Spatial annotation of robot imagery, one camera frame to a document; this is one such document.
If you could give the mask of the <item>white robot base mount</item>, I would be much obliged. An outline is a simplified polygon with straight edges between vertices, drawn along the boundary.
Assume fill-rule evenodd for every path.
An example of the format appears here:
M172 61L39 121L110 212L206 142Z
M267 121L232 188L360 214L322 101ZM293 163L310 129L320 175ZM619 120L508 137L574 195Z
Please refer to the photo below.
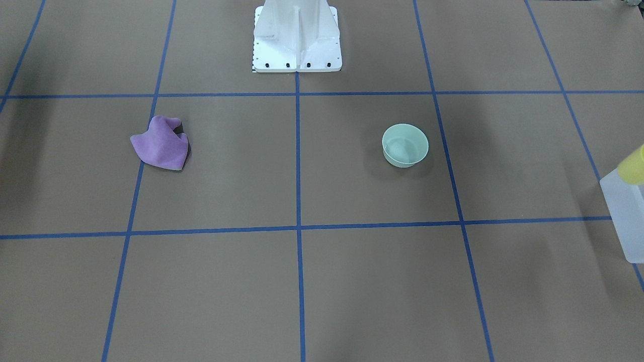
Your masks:
M327 1L266 1L254 21L254 72L341 71L338 10Z

